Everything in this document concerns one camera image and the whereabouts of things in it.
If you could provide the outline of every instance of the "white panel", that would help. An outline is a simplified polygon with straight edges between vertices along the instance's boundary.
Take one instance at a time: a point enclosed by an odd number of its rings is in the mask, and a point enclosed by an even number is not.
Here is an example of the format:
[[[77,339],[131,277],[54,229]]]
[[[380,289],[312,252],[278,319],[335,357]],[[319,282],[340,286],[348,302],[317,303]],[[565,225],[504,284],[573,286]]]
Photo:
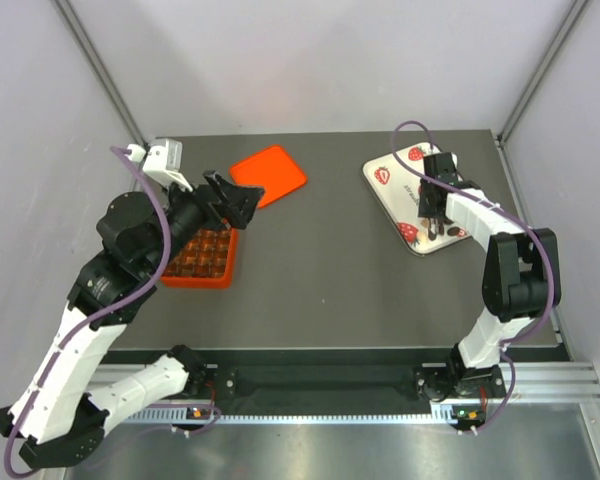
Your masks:
[[[157,362],[107,387],[91,391],[90,401],[108,410],[104,434],[108,435],[127,417],[158,400],[182,392],[189,374],[182,363],[163,355]]]
[[[19,418],[32,392],[40,387],[40,377],[49,361],[60,352],[44,385],[39,389],[34,410],[22,424],[20,433],[24,437],[32,435],[38,443],[45,443],[65,435],[71,429],[76,407],[87,390],[89,380],[113,341],[127,328],[126,325],[110,325],[96,331],[83,328],[61,349],[60,344],[66,335],[86,318],[77,308],[65,308],[58,333],[44,360],[27,390],[11,407],[10,413],[14,418]]]
[[[497,233],[510,233],[512,235],[522,233],[519,226],[493,210],[494,207],[500,205],[492,203],[482,190],[468,188],[465,193],[485,203],[475,202],[458,193],[450,193],[447,196],[446,214],[450,220],[469,232],[485,252],[489,250],[489,240],[492,235]]]
[[[531,318],[512,318],[500,322],[487,307],[482,310],[476,324],[458,344],[458,350],[465,367],[489,368],[500,363],[500,344],[516,337],[531,323]]]
[[[498,130],[570,3],[72,1],[145,135]]]
[[[107,151],[127,143],[51,2],[0,0],[0,407],[31,380],[100,248],[95,222],[131,184]]]
[[[600,376],[600,0],[509,142],[535,225],[558,235],[567,338]]]

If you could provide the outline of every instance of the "strawberry print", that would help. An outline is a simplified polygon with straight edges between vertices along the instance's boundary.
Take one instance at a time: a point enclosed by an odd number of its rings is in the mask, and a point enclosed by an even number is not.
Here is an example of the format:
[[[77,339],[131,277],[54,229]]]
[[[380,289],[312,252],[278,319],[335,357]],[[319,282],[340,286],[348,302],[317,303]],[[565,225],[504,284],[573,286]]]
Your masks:
[[[409,150],[409,160],[412,162],[417,162],[423,158],[424,153],[422,153],[422,150],[420,150],[418,147],[413,147],[411,150]]]
[[[396,226],[398,227],[400,235],[402,235],[402,238],[404,238],[407,243],[415,243],[416,239],[418,238],[418,229],[416,227],[402,222],[398,222]]]
[[[380,167],[373,174],[382,185],[386,185],[389,183],[389,178],[391,174],[389,173],[389,169],[387,167]]]

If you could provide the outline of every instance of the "white wall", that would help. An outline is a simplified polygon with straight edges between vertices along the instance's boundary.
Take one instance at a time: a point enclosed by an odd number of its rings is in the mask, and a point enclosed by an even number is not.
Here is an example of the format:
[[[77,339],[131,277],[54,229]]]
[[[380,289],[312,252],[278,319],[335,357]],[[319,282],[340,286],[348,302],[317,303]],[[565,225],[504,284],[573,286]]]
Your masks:
[[[499,130],[571,0],[72,0],[145,135]]]
[[[571,346],[600,376],[600,0],[591,2],[508,148],[533,223],[558,234]]]
[[[30,381],[98,251],[95,222],[131,183],[107,151],[128,141],[51,2],[0,0],[0,407]]]

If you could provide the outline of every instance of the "black bracket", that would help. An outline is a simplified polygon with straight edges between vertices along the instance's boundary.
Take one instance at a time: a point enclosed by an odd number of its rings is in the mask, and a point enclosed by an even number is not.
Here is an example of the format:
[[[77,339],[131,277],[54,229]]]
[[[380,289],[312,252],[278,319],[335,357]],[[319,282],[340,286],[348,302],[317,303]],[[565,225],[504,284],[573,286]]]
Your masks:
[[[219,200],[212,204],[216,214],[225,218],[233,228],[247,228],[264,196],[264,188],[234,185],[215,170],[208,170],[203,176]]]
[[[534,233],[551,263],[555,306],[562,297],[556,235],[548,228],[534,230]],[[498,233],[491,236],[482,279],[482,298],[501,322],[520,316],[537,317],[547,302],[547,278],[540,253],[529,235]]]
[[[11,407],[0,408],[0,434],[8,437],[13,428]],[[82,462],[93,453],[104,438],[104,420],[108,410],[99,410],[85,394],[78,403],[71,430],[66,435],[38,444],[28,437],[20,448],[20,457],[32,469],[66,468]]]
[[[198,395],[207,379],[207,367],[202,357],[186,345],[176,345],[167,355],[178,360],[184,371],[189,374],[182,394],[185,397]]]
[[[235,399],[238,382],[237,367],[218,368],[214,379],[216,394],[218,396],[217,403]]]
[[[451,152],[435,153],[423,158],[424,173],[427,177],[451,185],[456,188],[479,188],[475,183],[460,180],[458,170],[453,163]],[[421,218],[435,218],[444,221],[447,209],[448,191],[434,185],[427,180],[420,180],[420,203],[418,204],[418,216]]]
[[[417,368],[415,379],[420,397],[433,402],[448,398],[479,398],[481,387],[488,398],[503,398],[506,394],[500,367],[465,368],[457,344],[451,349],[444,367]]]

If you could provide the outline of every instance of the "cable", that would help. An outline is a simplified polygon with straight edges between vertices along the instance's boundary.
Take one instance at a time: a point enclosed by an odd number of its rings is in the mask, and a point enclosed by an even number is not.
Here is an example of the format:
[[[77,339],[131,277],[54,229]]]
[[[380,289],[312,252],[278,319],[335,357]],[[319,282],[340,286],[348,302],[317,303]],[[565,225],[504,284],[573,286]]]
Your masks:
[[[533,232],[533,230],[531,230],[531,228],[526,223],[524,223],[518,217],[505,212],[502,208],[493,204],[492,202],[485,201],[484,199],[475,197],[475,196],[467,193],[464,190],[460,190],[459,188],[456,188],[452,185],[448,185],[448,184],[441,182],[435,178],[424,175],[424,174],[418,172],[417,170],[415,170],[414,168],[411,168],[409,165],[407,165],[407,163],[404,160],[402,160],[402,158],[400,158],[400,155],[398,155],[398,150],[396,147],[396,139],[397,139],[398,133],[400,132],[400,130],[402,130],[402,128],[406,127],[407,125],[416,125],[416,126],[420,127],[424,131],[424,133],[427,135],[429,146],[433,149],[433,146],[435,145],[433,136],[432,136],[431,132],[429,131],[429,129],[425,125],[423,125],[422,123],[420,123],[416,120],[407,120],[405,122],[402,122],[400,125],[398,125],[395,128],[395,130],[391,134],[391,153],[393,154],[393,157],[396,159],[396,161],[400,165],[402,165],[402,167],[404,167],[409,172],[414,174],[416,177],[426,180],[429,183],[432,183],[432,184],[434,184],[440,188],[443,188],[451,193],[457,193],[458,195],[468,198],[469,200],[473,200],[474,202],[484,204],[484,205],[488,206],[494,212],[498,213],[501,217],[503,217],[503,218],[509,220],[510,222],[514,223],[515,225],[519,226],[522,230],[524,230],[524,232],[527,235],[529,235],[529,238],[533,242],[533,245],[538,250],[538,253],[540,254],[540,258],[542,259],[542,265],[547,274],[547,290],[548,290],[547,291],[547,302],[545,304],[545,307],[542,312],[542,316],[541,316],[540,320],[537,321],[525,333],[518,335],[516,337],[513,337],[513,338],[508,338],[506,340],[503,340],[500,343],[500,356],[502,357],[503,360],[505,360],[509,364],[509,367],[511,368],[511,383],[509,385],[509,389],[507,390],[507,393],[504,396],[504,399],[502,400],[502,403],[498,406],[496,411],[493,412],[493,415],[491,417],[489,417],[485,421],[484,424],[482,424],[479,428],[477,428],[477,431],[482,431],[488,425],[490,425],[491,422],[495,418],[497,418],[501,414],[503,408],[507,405],[507,403],[509,402],[509,399],[511,398],[511,395],[513,394],[513,388],[516,383],[516,372],[515,372],[515,367],[513,365],[513,361],[505,354],[505,350],[507,349],[508,345],[511,343],[520,342],[522,340],[529,338],[531,335],[535,334],[539,329],[541,329],[549,321],[549,315],[550,315],[551,309],[553,307],[553,299],[554,299],[554,295],[555,295],[553,269],[551,268],[551,261],[549,260],[549,256],[547,255],[547,252],[544,249],[544,246],[542,245],[540,240],[538,239],[537,235]]]
[[[162,210],[158,197],[153,192],[146,178],[144,178],[144,176],[134,167],[133,163],[131,163],[131,160],[127,158],[127,155],[131,153],[130,150],[125,150],[118,147],[111,147],[111,151],[120,159],[122,164],[127,168],[127,170],[131,172],[131,174],[140,183],[140,185],[142,185],[143,190],[145,191],[145,193],[149,197],[149,200],[151,201],[151,205],[153,206],[153,208],[156,211],[156,214],[158,215],[158,220],[160,222],[160,227],[162,229],[163,234],[162,258],[160,259],[158,268],[147,283],[142,285],[138,290],[131,293],[129,296],[123,298],[122,300],[119,300],[109,305],[108,307],[105,307],[89,315],[85,320],[81,321],[75,327],[73,327],[69,331],[69,333],[67,333],[67,335],[60,341],[60,343],[58,344],[58,351],[54,352],[51,355],[49,361],[47,362],[47,365],[44,367],[44,370],[38,378],[38,389],[32,392],[27,401],[25,402],[24,408],[22,409],[20,416],[14,422],[13,428],[11,429],[11,433],[9,434],[9,438],[7,439],[7,445],[4,450],[3,464],[7,475],[9,475],[11,478],[27,478],[37,472],[37,470],[31,470],[25,473],[16,472],[13,469],[13,465],[11,463],[11,455],[13,452],[13,446],[15,443],[16,436],[20,432],[20,429],[22,428],[22,425],[27,419],[29,412],[33,409],[34,403],[40,393],[40,389],[44,386],[44,383],[49,377],[51,370],[56,365],[58,358],[60,358],[60,355],[64,348],[80,330],[87,327],[90,323],[95,322],[96,320],[100,320],[101,318],[115,312],[116,310],[129,305],[130,303],[134,302],[138,298],[142,297],[145,293],[147,293],[158,282],[160,276],[162,275],[162,272],[164,272],[165,268],[167,267],[167,264],[169,263],[169,255],[171,254],[171,232],[169,230],[169,222],[164,211]]]
[[[154,403],[152,405],[149,405],[149,408],[152,408],[152,407],[154,407],[154,408],[198,408],[200,410],[212,410],[213,411],[212,419],[209,422],[205,423],[201,428],[199,428],[197,430],[187,431],[189,436],[200,435],[201,433],[204,433],[204,432],[210,430],[218,422],[218,420],[220,420],[220,418],[222,417],[222,411],[218,407],[216,407],[215,405],[209,405],[206,403],[200,403],[200,404],[198,404],[198,403],[193,403],[193,404]],[[143,437],[144,435],[146,435],[148,433],[156,432],[158,430],[172,431],[173,428],[174,427],[172,427],[172,426],[166,426],[166,425],[159,425],[156,427],[145,428],[145,429],[139,431],[138,433],[136,433],[135,435],[133,435],[131,438],[122,440],[115,447],[113,447],[113,451],[109,455],[98,460],[96,463],[94,463],[92,465],[83,465],[83,468],[88,471],[93,471],[97,468],[100,468],[102,465],[104,465],[106,462],[111,460],[113,457],[117,456],[122,450],[128,448],[129,445],[131,445],[133,442],[135,442],[138,438]]]

